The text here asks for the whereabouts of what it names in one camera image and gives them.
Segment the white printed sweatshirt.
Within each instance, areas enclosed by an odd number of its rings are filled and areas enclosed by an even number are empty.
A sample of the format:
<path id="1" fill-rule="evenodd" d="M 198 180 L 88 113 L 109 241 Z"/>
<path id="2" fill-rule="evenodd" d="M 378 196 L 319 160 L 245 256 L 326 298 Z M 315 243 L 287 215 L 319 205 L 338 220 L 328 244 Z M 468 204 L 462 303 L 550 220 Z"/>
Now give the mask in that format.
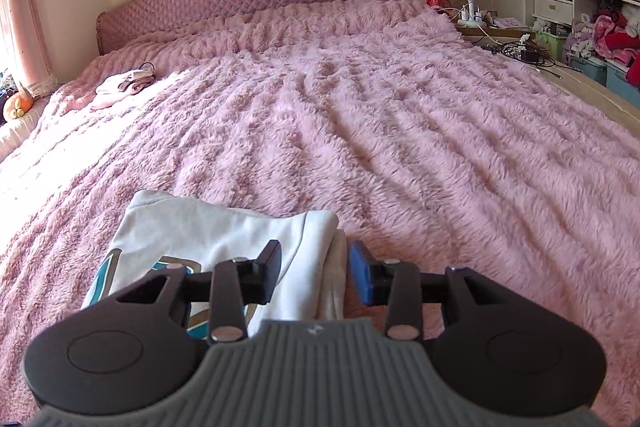
<path id="1" fill-rule="evenodd" d="M 271 239 L 282 247 L 278 283 L 270 303 L 245 307 L 248 331 L 255 334 L 262 320 L 341 319 L 347 239 L 335 213 L 273 218 L 161 191 L 134 194 L 82 304 L 91 306 L 152 270 L 203 273 L 221 261 L 255 259 Z"/>

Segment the small folded pink clothes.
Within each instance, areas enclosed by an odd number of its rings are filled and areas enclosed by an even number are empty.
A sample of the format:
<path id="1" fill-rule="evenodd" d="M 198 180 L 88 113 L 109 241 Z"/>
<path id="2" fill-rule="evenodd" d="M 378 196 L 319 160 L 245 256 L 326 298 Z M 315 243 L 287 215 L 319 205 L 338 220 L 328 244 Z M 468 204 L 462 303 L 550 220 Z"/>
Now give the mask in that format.
<path id="1" fill-rule="evenodd" d="M 155 68 L 151 63 L 142 67 L 111 75 L 96 87 L 96 96 L 90 104 L 92 110 L 104 109 L 136 95 L 155 82 Z"/>

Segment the pink fluffy bed blanket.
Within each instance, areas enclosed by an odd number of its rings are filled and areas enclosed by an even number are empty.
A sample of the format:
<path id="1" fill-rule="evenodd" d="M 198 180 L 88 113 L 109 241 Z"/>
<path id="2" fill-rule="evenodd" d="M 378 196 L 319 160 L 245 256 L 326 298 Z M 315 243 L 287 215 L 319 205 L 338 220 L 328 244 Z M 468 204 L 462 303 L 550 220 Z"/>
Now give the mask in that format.
<path id="1" fill-rule="evenodd" d="M 111 75 L 155 82 L 99 110 Z M 466 265 L 587 329 L 594 407 L 639 415 L 639 143 L 410 1 L 291 5 L 155 31 L 51 96 L 1 164 L 1 416 L 22 354 L 76 311 L 137 191 L 330 210 L 381 256 Z"/>

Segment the wooden bedside table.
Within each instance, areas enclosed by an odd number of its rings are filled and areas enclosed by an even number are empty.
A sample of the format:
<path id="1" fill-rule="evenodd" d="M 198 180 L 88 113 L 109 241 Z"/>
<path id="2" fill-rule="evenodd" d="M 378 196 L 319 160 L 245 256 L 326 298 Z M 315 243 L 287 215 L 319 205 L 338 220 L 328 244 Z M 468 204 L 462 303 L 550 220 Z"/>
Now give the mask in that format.
<path id="1" fill-rule="evenodd" d="M 454 27 L 465 37 L 490 37 L 493 39 L 519 39 L 521 36 L 533 37 L 535 33 L 526 28 L 495 28 L 480 26 L 464 26 L 455 24 Z"/>

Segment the orange plush toy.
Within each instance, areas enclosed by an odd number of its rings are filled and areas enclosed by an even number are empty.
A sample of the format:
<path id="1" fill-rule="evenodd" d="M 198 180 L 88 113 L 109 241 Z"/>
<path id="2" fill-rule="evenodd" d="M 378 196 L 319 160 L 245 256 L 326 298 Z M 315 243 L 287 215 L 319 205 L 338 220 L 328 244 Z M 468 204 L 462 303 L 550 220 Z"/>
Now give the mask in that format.
<path id="1" fill-rule="evenodd" d="M 16 92 L 6 99 L 2 109 L 5 121 L 24 117 L 34 106 L 34 98 L 28 92 Z"/>

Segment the pink curtain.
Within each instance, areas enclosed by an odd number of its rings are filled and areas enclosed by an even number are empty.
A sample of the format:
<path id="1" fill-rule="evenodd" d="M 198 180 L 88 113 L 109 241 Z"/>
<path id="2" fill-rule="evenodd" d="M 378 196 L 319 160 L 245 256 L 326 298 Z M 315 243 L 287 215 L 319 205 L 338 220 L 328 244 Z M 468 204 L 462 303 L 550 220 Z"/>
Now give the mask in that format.
<path id="1" fill-rule="evenodd" d="M 1 0 L 1 47 L 17 87 L 33 98 L 43 98 L 58 87 L 37 0 Z"/>

